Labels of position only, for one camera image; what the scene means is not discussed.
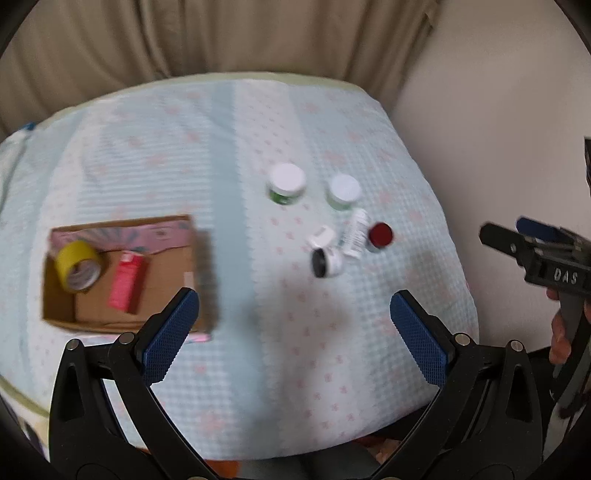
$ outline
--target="small white container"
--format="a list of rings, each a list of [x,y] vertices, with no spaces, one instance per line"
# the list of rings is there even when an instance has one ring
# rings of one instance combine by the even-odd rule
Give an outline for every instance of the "small white container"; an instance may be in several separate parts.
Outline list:
[[[316,278],[336,277],[343,272],[345,259],[336,247],[324,247],[312,253],[312,271]]]
[[[313,249],[328,247],[336,237],[335,231],[328,225],[321,226],[307,239]]]
[[[293,163],[275,165],[269,174],[269,198],[280,205],[298,201],[306,189],[306,174]]]
[[[369,229],[369,215],[362,208],[356,208],[351,212],[349,224],[341,239],[343,255],[360,259],[366,248]]]
[[[338,173],[330,179],[327,200],[335,210],[351,208],[360,197],[361,185],[351,175]]]

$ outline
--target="blue gripper pad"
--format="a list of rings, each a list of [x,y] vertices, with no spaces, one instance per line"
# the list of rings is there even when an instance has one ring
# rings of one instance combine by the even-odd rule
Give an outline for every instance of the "blue gripper pad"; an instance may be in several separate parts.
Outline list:
[[[146,385],[164,379],[198,316],[199,296],[190,288],[181,288],[166,308],[152,315],[138,332],[136,354]]]
[[[544,242],[559,243],[563,241],[563,235],[555,226],[546,225],[531,218],[519,217],[515,227],[521,235],[537,238]]]
[[[455,353],[449,330],[437,317],[427,314],[407,290],[392,296],[390,318],[425,380],[442,388]]]

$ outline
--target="black lid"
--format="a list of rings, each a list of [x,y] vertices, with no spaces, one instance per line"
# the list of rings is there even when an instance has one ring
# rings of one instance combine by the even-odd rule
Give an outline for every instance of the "black lid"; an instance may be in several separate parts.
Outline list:
[[[326,255],[321,248],[317,248],[312,253],[312,271],[316,278],[324,278],[326,276]]]

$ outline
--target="red lid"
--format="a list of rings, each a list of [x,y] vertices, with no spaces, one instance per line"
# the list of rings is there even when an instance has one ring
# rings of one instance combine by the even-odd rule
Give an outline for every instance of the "red lid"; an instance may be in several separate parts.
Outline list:
[[[368,239],[375,248],[386,248],[394,240],[394,232],[389,225],[379,222],[369,229]]]

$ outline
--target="yellow tape roll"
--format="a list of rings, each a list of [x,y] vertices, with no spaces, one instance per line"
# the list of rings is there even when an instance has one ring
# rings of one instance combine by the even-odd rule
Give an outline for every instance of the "yellow tape roll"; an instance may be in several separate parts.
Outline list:
[[[85,241],[67,244],[56,255],[57,276],[68,293],[89,288],[100,276],[100,258]]]

